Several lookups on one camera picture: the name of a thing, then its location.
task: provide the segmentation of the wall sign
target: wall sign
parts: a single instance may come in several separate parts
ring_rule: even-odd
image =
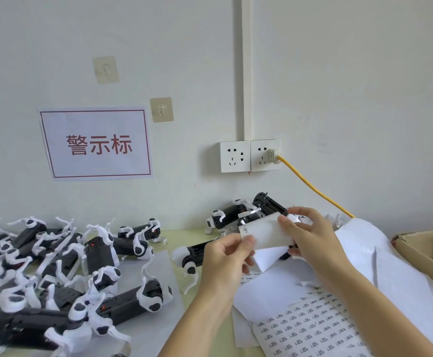
[[[38,112],[49,167],[56,180],[152,177],[143,107]]]

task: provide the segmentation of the red border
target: red border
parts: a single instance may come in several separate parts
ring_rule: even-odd
[[[144,129],[146,132],[146,145],[147,145],[147,161],[149,163],[149,173],[148,174],[115,174],[115,175],[79,175],[79,176],[69,176],[69,177],[57,177],[55,175],[55,170],[53,169],[53,161],[51,160],[51,153],[49,152],[48,139],[46,137],[45,123],[43,122],[44,113],[99,113],[99,112],[116,112],[116,111],[142,111],[144,114]],[[146,124],[146,111],[143,109],[132,109],[132,110],[66,110],[66,111],[40,111],[41,125],[43,127],[43,134],[45,135],[46,149],[49,155],[49,163],[51,164],[51,171],[53,172],[54,178],[98,178],[98,177],[131,177],[138,175],[152,175],[150,170],[150,155],[149,155],[149,141],[147,137],[147,124]]]

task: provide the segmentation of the yellow cable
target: yellow cable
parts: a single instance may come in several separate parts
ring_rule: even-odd
[[[355,218],[355,216],[350,213],[349,211],[345,210],[344,208],[342,208],[339,204],[337,204],[336,202],[334,202],[331,198],[326,197],[324,194],[322,194],[319,190],[317,190],[311,183],[309,183],[306,178],[304,178],[301,173],[299,173],[296,168],[294,168],[285,158],[283,158],[282,156],[278,155],[276,157],[276,159],[279,159],[280,161],[282,161],[284,164],[286,164],[286,166],[291,169],[293,171],[294,174],[296,174],[299,179],[301,179],[303,181],[304,184],[306,184],[308,187],[310,187],[316,194],[320,195],[322,198],[326,199],[329,203],[331,203],[332,205],[336,206],[337,208],[339,208],[340,210],[342,210],[344,213],[346,213],[348,216],[350,216],[351,218]]]

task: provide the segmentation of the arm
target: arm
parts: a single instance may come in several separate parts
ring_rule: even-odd
[[[377,357],[433,357],[433,344],[349,262],[332,226],[314,209],[293,207],[292,214],[308,216],[313,225],[278,221],[315,270],[322,284],[344,302],[364,341]]]
[[[158,357],[207,356],[213,339],[231,311],[242,273],[254,264],[254,239],[229,234],[205,246],[198,292]]]

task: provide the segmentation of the brown cardboard box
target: brown cardboard box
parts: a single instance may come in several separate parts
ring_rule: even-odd
[[[400,234],[394,243],[403,258],[433,279],[433,230]]]

